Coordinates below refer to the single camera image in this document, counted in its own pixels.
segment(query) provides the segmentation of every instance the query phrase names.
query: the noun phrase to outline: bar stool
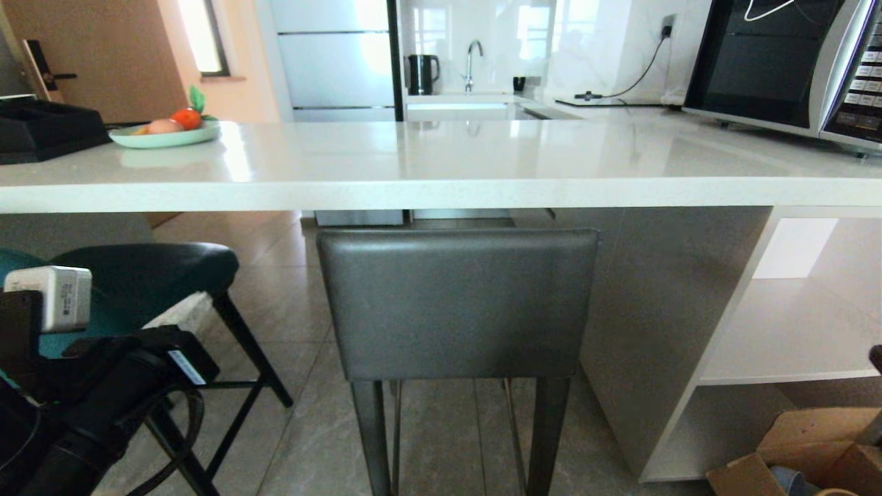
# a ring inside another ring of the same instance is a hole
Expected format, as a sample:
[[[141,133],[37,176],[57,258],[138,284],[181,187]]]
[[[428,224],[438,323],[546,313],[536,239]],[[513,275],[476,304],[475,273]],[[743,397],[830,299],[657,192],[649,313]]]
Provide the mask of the bar stool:
[[[211,296],[214,309],[258,369],[256,380],[216,381],[207,386],[250,390],[207,468],[202,467],[195,455],[188,457],[181,467],[182,475],[197,494],[217,494],[211,479],[260,391],[270,387],[283,406],[288,408],[294,404],[229,297],[228,289],[239,268],[235,253],[227,246],[210,243],[116,244],[79,248],[51,260],[41,260],[0,249],[0,277],[15,268],[47,264],[92,271],[93,319],[85,333],[44,335],[40,351],[45,357],[60,357],[69,344],[83,337],[134,332],[195,292],[204,291]],[[183,436],[165,409],[155,409],[147,426],[168,453],[176,452],[183,444]]]
[[[374,496],[398,493],[401,381],[513,377],[536,378],[529,477],[512,432],[521,491],[547,495],[597,231],[326,230],[317,243]],[[384,380],[397,391],[392,478]]]

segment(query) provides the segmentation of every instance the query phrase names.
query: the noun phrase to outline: gray tile floor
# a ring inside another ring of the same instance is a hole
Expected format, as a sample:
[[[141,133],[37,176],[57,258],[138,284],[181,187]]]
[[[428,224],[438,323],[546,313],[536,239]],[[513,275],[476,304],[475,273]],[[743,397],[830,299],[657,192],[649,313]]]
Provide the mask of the gray tile floor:
[[[465,223],[457,225],[466,227]],[[157,240],[232,247],[242,268],[231,290],[295,406],[261,393],[215,483],[224,495],[370,494],[355,413],[333,343],[314,247],[296,212],[183,214]],[[215,319],[202,341],[226,378],[254,368]],[[528,455],[532,381],[516,380],[519,434]],[[208,391],[196,447],[207,463],[243,390]],[[404,386],[401,493],[517,494],[505,392],[494,380],[411,381]],[[183,414],[185,409],[176,409]],[[122,495],[167,462],[144,430],[95,494]],[[638,485],[584,376],[574,382],[552,485],[555,495],[710,496],[704,482]],[[153,494],[192,494],[175,474]]]

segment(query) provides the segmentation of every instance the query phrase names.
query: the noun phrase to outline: power outlet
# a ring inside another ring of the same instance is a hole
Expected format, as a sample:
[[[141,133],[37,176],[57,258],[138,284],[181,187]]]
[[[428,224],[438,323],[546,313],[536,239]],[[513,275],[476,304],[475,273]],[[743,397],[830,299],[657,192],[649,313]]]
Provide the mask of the power outlet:
[[[676,20],[676,14],[670,14],[669,16],[665,16],[664,19],[661,20],[661,37],[670,38],[670,36],[674,33],[674,21]]]

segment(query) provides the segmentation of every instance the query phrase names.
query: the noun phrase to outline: white quartz countertop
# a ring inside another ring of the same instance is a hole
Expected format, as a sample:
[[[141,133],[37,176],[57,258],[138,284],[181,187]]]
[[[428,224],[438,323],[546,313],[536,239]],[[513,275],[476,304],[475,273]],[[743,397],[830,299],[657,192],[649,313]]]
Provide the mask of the white quartz countertop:
[[[0,166],[0,213],[882,207],[882,158],[662,109],[583,120],[223,123],[218,141],[107,144]]]

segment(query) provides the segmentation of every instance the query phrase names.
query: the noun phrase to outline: white power adapter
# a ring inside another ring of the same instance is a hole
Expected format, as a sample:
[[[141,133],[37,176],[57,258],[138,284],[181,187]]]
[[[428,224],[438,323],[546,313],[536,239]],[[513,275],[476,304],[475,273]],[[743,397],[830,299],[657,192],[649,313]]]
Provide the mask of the white power adapter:
[[[40,291],[43,294],[44,333],[86,328],[92,303],[92,272],[85,268],[45,266],[13,270],[4,291]]]

